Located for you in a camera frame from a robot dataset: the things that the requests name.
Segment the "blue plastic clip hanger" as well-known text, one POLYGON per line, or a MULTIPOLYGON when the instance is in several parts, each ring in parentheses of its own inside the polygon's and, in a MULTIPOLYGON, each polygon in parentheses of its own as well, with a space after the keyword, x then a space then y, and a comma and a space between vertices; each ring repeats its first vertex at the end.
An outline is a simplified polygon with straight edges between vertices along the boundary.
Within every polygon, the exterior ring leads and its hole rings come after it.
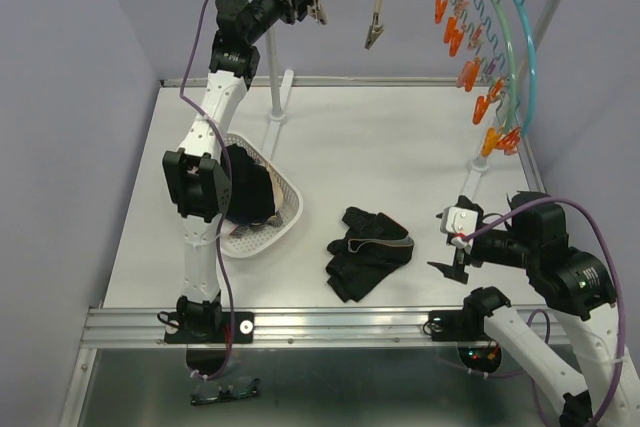
POLYGON ((496 122, 501 134, 500 140, 493 149, 502 148, 505 152, 515 151, 519 143, 524 140, 533 122, 537 107, 537 38, 541 38, 542 31, 534 33, 530 25, 529 16, 525 8, 526 0, 511 0, 514 5, 526 41, 526 54, 521 65, 515 67, 515 57, 512 52, 510 27, 506 15, 500 4, 501 0, 490 0, 500 21, 503 41, 507 51, 509 64, 508 76, 508 107, 504 114, 496 112, 496 122))

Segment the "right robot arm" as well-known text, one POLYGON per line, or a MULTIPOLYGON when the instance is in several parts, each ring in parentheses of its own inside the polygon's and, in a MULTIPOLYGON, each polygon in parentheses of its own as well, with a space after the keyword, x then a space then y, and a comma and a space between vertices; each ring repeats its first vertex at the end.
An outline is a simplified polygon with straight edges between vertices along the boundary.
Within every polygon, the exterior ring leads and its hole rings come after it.
POLYGON ((577 358, 573 369, 518 314, 496 287, 481 287, 461 308, 433 310, 423 325, 434 342, 493 341, 508 352, 546 395, 563 426, 636 426, 639 376, 626 347, 626 317, 609 252, 596 257, 571 246, 565 206, 542 192, 509 198, 509 212, 488 223, 469 198, 438 214, 454 247, 452 264, 438 270, 466 283, 466 267, 485 263, 519 268, 559 322, 577 358))

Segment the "black shorts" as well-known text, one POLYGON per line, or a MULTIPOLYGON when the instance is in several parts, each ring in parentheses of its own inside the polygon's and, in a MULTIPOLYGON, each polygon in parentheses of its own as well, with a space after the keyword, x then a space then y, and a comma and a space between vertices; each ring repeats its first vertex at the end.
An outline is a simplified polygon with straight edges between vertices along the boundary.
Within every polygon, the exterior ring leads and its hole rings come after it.
POLYGON ((263 224, 276 214, 269 171, 238 145, 227 147, 231 165, 231 199, 226 219, 237 225, 263 224))
POLYGON ((342 217, 343 238, 331 241, 327 284, 342 302, 360 302, 387 276, 408 264, 415 242, 402 225, 377 214, 348 207, 342 217))

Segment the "green plastic clip hanger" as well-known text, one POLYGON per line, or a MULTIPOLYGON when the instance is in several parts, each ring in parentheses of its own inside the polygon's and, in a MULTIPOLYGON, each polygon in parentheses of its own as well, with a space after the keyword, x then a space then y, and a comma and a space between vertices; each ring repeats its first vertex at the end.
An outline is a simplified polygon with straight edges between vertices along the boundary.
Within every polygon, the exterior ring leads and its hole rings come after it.
POLYGON ((475 100, 472 123, 480 124, 494 112, 481 143, 478 161, 485 161, 502 148, 493 149, 501 134, 496 112, 504 114, 508 107, 509 64, 502 29, 490 0, 435 0, 434 22, 444 26, 443 43, 451 58, 463 56, 466 61, 455 86, 466 92, 485 85, 486 90, 475 100))

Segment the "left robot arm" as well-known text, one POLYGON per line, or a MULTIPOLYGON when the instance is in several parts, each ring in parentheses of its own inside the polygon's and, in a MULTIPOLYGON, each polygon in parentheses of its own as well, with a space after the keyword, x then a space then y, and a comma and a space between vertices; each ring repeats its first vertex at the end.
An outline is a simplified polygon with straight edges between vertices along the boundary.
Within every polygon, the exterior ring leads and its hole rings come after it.
POLYGON ((302 21, 313 0, 205 0, 216 8, 214 35, 201 102, 183 100, 196 116, 183 140, 162 157, 171 202, 182 219, 184 280, 176 307, 157 318, 168 344, 233 342, 235 311, 221 305, 232 292, 221 230, 236 191, 226 134, 260 62, 256 46, 277 22, 302 21))

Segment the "grey striped underwear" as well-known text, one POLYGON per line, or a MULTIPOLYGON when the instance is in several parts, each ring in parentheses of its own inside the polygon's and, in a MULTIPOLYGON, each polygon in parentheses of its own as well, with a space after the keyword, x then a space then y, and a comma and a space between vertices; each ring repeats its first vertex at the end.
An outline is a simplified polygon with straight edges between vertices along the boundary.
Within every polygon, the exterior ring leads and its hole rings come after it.
POLYGON ((251 223, 246 225, 233 224, 228 236, 231 238, 242 238, 245 235, 259 233, 267 227, 280 228, 282 225, 283 220, 280 217, 272 216, 262 223, 251 223))

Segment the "black underwear beige waistband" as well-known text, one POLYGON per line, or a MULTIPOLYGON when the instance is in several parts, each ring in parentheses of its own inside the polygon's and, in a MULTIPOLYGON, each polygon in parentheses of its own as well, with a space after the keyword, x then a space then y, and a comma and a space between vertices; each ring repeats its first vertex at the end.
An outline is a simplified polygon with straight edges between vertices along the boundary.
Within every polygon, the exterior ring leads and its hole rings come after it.
POLYGON ((269 174, 272 185, 274 209, 275 212, 279 212, 286 202, 286 194, 285 190, 283 189, 283 181, 280 173, 272 165, 267 165, 266 170, 269 174))

